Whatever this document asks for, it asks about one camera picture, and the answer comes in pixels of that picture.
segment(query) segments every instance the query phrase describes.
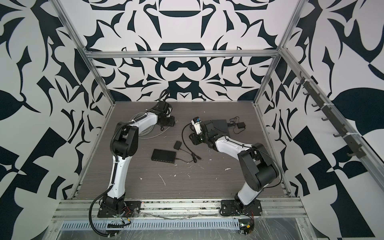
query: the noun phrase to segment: black cable sleeve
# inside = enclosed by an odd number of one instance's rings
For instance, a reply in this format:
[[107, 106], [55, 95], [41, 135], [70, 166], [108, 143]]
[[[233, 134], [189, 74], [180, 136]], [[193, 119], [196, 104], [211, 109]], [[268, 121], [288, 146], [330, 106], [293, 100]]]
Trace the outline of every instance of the black cable sleeve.
[[113, 174], [112, 174], [112, 180], [111, 180], [111, 184], [114, 184], [115, 183], [115, 177], [116, 177], [116, 169], [118, 168], [118, 163], [116, 162], [114, 164], [114, 167], [113, 167]]
[[98, 235], [100, 235], [100, 236], [102, 236], [102, 237], [108, 237], [109, 234], [99, 232], [99, 230], [97, 230], [97, 229], [95, 228], [95, 226], [93, 225], [93, 222], [92, 222], [92, 208], [93, 208], [93, 205], [95, 204], [95, 202], [96, 202], [98, 199], [100, 199], [101, 197], [103, 197], [105, 194], [107, 194], [107, 193], [109, 192], [109, 190], [112, 189], [112, 187], [113, 187], [113, 185], [109, 186], [109, 188], [108, 188], [105, 192], [103, 192], [102, 194], [100, 194], [99, 196], [97, 196], [97, 197], [93, 200], [93, 202], [91, 203], [91, 206], [89, 207], [89, 212], [88, 212], [89, 224], [90, 224], [92, 230], [93, 230], [96, 234], [98, 234]]

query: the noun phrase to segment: white debris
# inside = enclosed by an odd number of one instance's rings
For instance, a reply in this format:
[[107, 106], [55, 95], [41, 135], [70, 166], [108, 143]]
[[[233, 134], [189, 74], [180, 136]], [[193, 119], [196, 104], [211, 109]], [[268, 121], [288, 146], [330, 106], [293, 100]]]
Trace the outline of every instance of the white debris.
[[[158, 174], [160, 176], [160, 174]], [[161, 177], [161, 176], [160, 176]], [[164, 186], [166, 185], [164, 179], [161, 177], [161, 180], [163, 180]]]

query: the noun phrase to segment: black cable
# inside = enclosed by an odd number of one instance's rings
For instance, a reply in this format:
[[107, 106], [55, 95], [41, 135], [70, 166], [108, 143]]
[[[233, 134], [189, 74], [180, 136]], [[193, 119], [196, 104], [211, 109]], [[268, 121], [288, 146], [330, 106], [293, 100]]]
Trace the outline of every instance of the black cable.
[[243, 144], [243, 145], [240, 145], [240, 144], [238, 144], [237, 142], [233, 142], [233, 141], [231, 141], [231, 140], [229, 140], [229, 139], [227, 139], [227, 138], [225, 138], [225, 140], [227, 140], [227, 141], [229, 141], [229, 142], [232, 142], [232, 143], [235, 143], [235, 144], [237, 144], [237, 145], [239, 145], [239, 146], [242, 146], [242, 147], [250, 147], [250, 148], [252, 148], [252, 149], [254, 149], [254, 150], [257, 150], [257, 151], [259, 151], [259, 152], [262, 152], [262, 153], [264, 153], [265, 155], [267, 155], [268, 157], [270, 157], [270, 158], [272, 159], [273, 162], [276, 163], [276, 166], [277, 166], [278, 171], [279, 171], [279, 173], [280, 173], [280, 181], [279, 181], [279, 183], [276, 184], [276, 185], [273, 185], [273, 186], [270, 186], [270, 187], [263, 187], [263, 189], [264, 189], [264, 188], [272, 188], [272, 187], [276, 187], [276, 186], [279, 186], [279, 185], [281, 184], [281, 182], [282, 182], [282, 180], [283, 180], [283, 175], [282, 175], [280, 166], [279, 166], [279, 164], [273, 159], [273, 157], [271, 157], [268, 153], [263, 152], [263, 151], [261, 151], [261, 150], [255, 148], [255, 147], [253, 147], [253, 146], [246, 146], [246, 145], [244, 145], [244, 144]]
[[259, 149], [258, 149], [258, 151], [259, 151], [259, 152], [262, 152], [262, 153], [264, 153], [265, 155], [267, 155], [268, 157], [270, 157], [270, 158], [276, 163], [276, 166], [277, 166], [277, 168], [279, 169], [279, 172], [280, 172], [280, 181], [279, 181], [279, 183], [276, 184], [276, 185], [268, 186], [268, 187], [264, 187], [264, 188], [271, 188], [271, 187], [279, 186], [279, 185], [281, 184], [282, 180], [283, 180], [283, 175], [282, 175], [282, 173], [281, 173], [281, 169], [280, 169], [279, 165], [277, 164], [277, 162], [276, 162], [276, 161], [275, 161], [275, 160], [274, 160], [268, 153], [263, 152], [263, 151], [261, 151], [261, 150], [259, 150]]
[[[251, 228], [249, 233], [252, 232], [254, 227], [255, 227], [255, 222], [254, 222], [253, 218], [251, 216], [248, 216], [247, 214], [241, 214], [239, 212], [232, 213], [232, 214], [223, 214], [222, 213], [222, 209], [220, 209], [219, 213], [220, 213], [221, 216], [224, 216], [224, 217], [230, 217], [230, 216], [235, 216], [235, 215], [243, 215], [243, 216], [249, 217], [250, 220], [251, 220], [251, 223], [249, 224], [249, 226]], [[246, 229], [248, 229], [248, 227], [246, 227], [246, 226], [240, 227], [240, 230], [246, 230]]]
[[90, 224], [92, 230], [93, 230], [96, 234], [98, 234], [98, 235], [100, 235], [100, 236], [102, 236], [102, 237], [108, 237], [108, 236], [110, 236], [110, 234], [106, 234], [106, 233], [99, 232], [99, 230], [97, 230], [97, 229], [95, 228], [95, 226], [93, 225], [93, 222], [92, 222], [92, 207], [93, 207], [93, 205], [95, 204], [95, 202], [96, 202], [98, 199], [100, 199], [101, 197], [103, 197], [105, 194], [107, 194], [107, 193], [109, 192], [109, 190], [111, 190], [112, 187], [113, 187], [113, 185], [109, 186], [109, 188], [108, 188], [105, 192], [103, 192], [103, 193], [100, 194], [97, 198], [95, 198], [95, 199], [92, 201], [91, 206], [89, 207], [89, 212], [88, 212], [89, 224]]
[[183, 159], [181, 159], [181, 158], [177, 158], [177, 157], [175, 157], [175, 159], [177, 159], [177, 160], [181, 160], [181, 161], [183, 161], [183, 162], [187, 162], [187, 161], [185, 161], [185, 160], [183, 160]]
[[229, 119], [229, 123], [227, 123], [227, 126], [228, 127], [234, 127], [233, 128], [233, 133], [234, 134], [239, 134], [241, 133], [242, 131], [245, 130], [245, 128], [243, 130], [241, 130], [240, 132], [235, 132], [235, 128], [237, 127], [238, 128], [238, 123], [240, 122], [240, 117], [236, 116], [234, 118], [231, 118]]
[[197, 162], [196, 158], [198, 158], [199, 160], [201, 160], [202, 158], [201, 158], [200, 156], [196, 155], [196, 153], [194, 153], [191, 149], [189, 149], [189, 147], [185, 144], [184, 137], [183, 137], [184, 129], [185, 129], [187, 126], [189, 126], [189, 125], [192, 125], [192, 123], [188, 123], [187, 125], [185, 125], [184, 128], [183, 128], [183, 130], [181, 131], [181, 139], [183, 140], [183, 143], [184, 143], [185, 147], [191, 152], [193, 161], [194, 161], [194, 162]]

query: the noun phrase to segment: gray wood-grain tabletop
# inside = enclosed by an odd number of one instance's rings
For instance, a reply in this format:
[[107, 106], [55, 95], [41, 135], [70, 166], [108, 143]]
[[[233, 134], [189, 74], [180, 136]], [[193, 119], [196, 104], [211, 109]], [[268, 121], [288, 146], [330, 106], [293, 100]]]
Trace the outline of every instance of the gray wood-grain tabletop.
[[[230, 128], [232, 139], [249, 143], [266, 142], [251, 102], [174, 102], [171, 115], [178, 121], [162, 135], [152, 139], [139, 139], [139, 148], [133, 156], [126, 179], [126, 198], [220, 198], [233, 197], [243, 186], [245, 180], [239, 162], [224, 153], [209, 149], [206, 144], [194, 146], [188, 136], [192, 131], [184, 130], [184, 140], [189, 148], [203, 158], [197, 163], [186, 163], [176, 160], [175, 164], [154, 162], [151, 160], [153, 149], [176, 151], [173, 146], [181, 141], [182, 128], [190, 123], [192, 118], [200, 117], [202, 121], [211, 119], [226, 119], [240, 117], [240, 122], [246, 124], [245, 131], [234, 134]], [[131, 120], [136, 113], [150, 109], [150, 102], [120, 102], [112, 112], [104, 134], [91, 159], [90, 166], [82, 182], [77, 199], [94, 199], [108, 187], [112, 169], [112, 155], [109, 143], [120, 121]], [[145, 137], [159, 134], [160, 127], [155, 125], [152, 132]], [[177, 158], [186, 161], [191, 156], [181, 150]], [[265, 189], [260, 197], [282, 197], [284, 193], [280, 186]]]

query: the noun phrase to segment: patterned backdrop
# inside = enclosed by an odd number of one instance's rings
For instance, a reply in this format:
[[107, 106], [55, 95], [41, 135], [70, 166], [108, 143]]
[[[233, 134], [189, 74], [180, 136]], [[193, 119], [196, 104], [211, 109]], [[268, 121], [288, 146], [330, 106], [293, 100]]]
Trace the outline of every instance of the patterned backdrop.
[[92, 51], [277, 48], [297, 0], [63, 0]]
[[[310, 0], [288, 50], [383, 158], [383, 1]], [[281, 60], [260, 99], [263, 120], [318, 237], [384, 237], [384, 192]]]
[[[91, 51], [276, 49], [297, 0], [65, 0]], [[116, 101], [253, 100], [271, 58], [98, 59]]]
[[380, 0], [310, 0], [287, 47], [383, 159], [382, 9]]
[[108, 58], [95, 65], [116, 101], [253, 100], [272, 57]]
[[110, 104], [47, 0], [0, 4], [1, 239], [41, 238]]

